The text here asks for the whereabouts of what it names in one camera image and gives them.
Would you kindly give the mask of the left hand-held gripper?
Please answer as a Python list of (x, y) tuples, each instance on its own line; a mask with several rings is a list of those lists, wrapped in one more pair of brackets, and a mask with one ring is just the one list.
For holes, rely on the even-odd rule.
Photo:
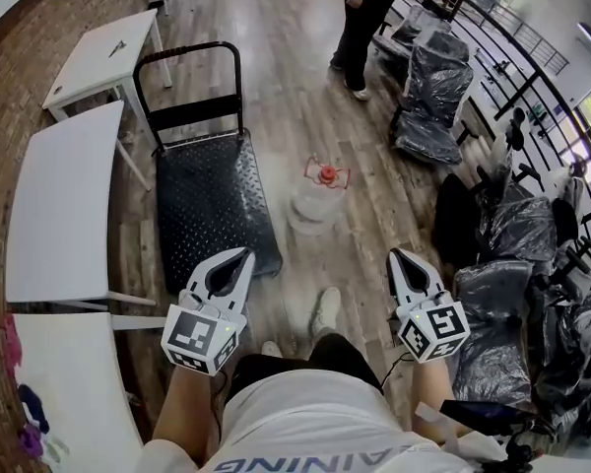
[(180, 293), (165, 319), (161, 346), (171, 363), (208, 376), (224, 367), (247, 324), (244, 308), (254, 267), (255, 254), (247, 247), (221, 251), (195, 267), (188, 291)]

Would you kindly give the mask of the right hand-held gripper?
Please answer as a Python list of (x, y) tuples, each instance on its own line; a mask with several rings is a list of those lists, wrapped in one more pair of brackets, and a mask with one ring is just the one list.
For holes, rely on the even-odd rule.
[[(393, 248), (387, 260), (390, 296), (401, 326), (398, 337), (418, 363), (455, 354), (470, 336), (461, 302), (445, 291), (436, 269), (414, 252)], [(412, 298), (429, 298), (411, 304)]]

